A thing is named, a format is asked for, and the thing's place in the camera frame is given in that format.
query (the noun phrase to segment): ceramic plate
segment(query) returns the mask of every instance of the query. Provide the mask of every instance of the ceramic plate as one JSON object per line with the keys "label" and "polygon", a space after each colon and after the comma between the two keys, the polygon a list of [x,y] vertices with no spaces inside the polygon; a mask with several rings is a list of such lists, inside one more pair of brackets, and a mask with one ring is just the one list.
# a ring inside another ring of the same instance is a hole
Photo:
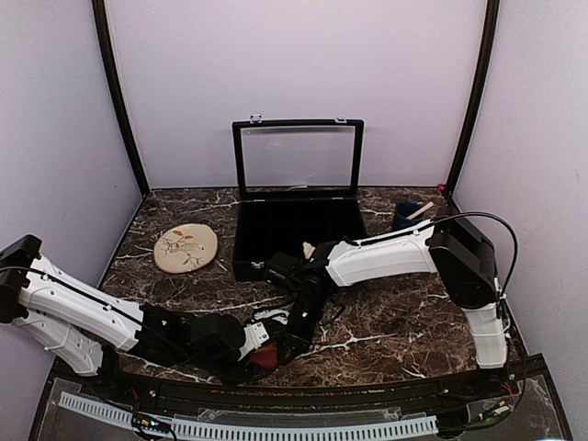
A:
{"label": "ceramic plate", "polygon": [[155,244],[155,264],[166,273],[199,269],[214,259],[217,235],[208,225],[187,223],[166,232]]}

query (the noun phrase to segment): white plastic casing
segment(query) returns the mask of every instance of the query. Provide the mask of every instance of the white plastic casing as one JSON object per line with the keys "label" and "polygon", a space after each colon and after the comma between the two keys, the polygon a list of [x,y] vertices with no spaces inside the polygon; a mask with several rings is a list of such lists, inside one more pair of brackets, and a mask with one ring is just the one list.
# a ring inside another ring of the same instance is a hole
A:
{"label": "white plastic casing", "polygon": [[[67,282],[94,298],[101,299],[126,312],[138,322],[142,322],[143,312],[140,310],[139,303],[117,299],[92,288],[62,272],[44,256],[41,259],[35,259],[31,268],[44,271]],[[30,280],[30,284],[27,288],[21,289],[18,298],[18,302],[24,307],[30,310],[45,311],[54,317],[84,328],[123,351],[129,351],[137,344],[135,333],[142,328],[141,325],[58,283],[49,279],[44,280],[45,277],[28,272],[27,278]]]}
{"label": "white plastic casing", "polygon": [[477,310],[461,309],[476,345],[476,361],[482,369],[501,368],[506,363],[506,339],[502,321],[496,318],[496,303]]}
{"label": "white plastic casing", "polygon": [[[416,231],[428,223],[429,220],[424,220],[405,230],[357,241],[358,245],[341,241],[329,253],[329,265],[326,267],[329,276],[337,286],[348,287],[371,278],[408,273],[436,273],[435,263],[425,244],[433,235],[434,229]],[[383,238],[389,239],[362,246],[362,243],[367,241]]]}
{"label": "white plastic casing", "polygon": [[31,333],[46,351],[63,359],[82,377],[96,375],[102,365],[100,344],[63,320],[43,312],[28,311],[26,319],[16,318],[12,324]]}

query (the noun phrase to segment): open black box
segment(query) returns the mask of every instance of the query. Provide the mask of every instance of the open black box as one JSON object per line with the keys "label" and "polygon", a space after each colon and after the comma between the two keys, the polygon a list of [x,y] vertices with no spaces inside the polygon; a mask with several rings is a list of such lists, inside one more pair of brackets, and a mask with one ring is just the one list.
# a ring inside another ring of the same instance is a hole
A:
{"label": "open black box", "polygon": [[233,122],[241,204],[232,269],[238,281],[262,280],[275,253],[302,256],[303,242],[366,237],[357,205],[363,128],[361,119]]}

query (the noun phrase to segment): ventilated cable channel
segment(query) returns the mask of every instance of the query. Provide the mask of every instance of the ventilated cable channel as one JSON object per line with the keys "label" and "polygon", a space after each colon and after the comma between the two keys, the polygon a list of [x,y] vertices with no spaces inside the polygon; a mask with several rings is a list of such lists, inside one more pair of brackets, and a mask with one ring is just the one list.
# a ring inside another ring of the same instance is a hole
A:
{"label": "ventilated cable channel", "polygon": [[[59,406],[103,423],[131,430],[130,412],[124,412],[101,401],[62,392]],[[310,428],[211,424],[159,415],[157,418],[171,424],[178,439],[188,441],[387,441],[438,433],[434,416],[378,424]],[[155,431],[145,431],[157,435]]]}

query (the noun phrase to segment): purple wall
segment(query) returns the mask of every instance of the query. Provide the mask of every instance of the purple wall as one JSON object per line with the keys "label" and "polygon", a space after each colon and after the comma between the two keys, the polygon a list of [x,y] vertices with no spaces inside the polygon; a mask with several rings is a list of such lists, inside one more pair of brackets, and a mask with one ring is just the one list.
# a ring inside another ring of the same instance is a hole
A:
{"label": "purple wall", "polygon": [[[26,233],[95,285],[141,196],[107,91],[91,2],[0,4],[0,248]],[[28,439],[52,356],[0,325],[0,438]]]}
{"label": "purple wall", "polygon": [[[576,439],[588,439],[588,4],[508,0],[456,199],[503,216],[520,263],[509,304],[542,352]],[[486,226],[499,265],[508,235]]]}
{"label": "purple wall", "polygon": [[231,122],[366,121],[360,184],[445,181],[485,0],[108,2],[152,187],[236,186]]}

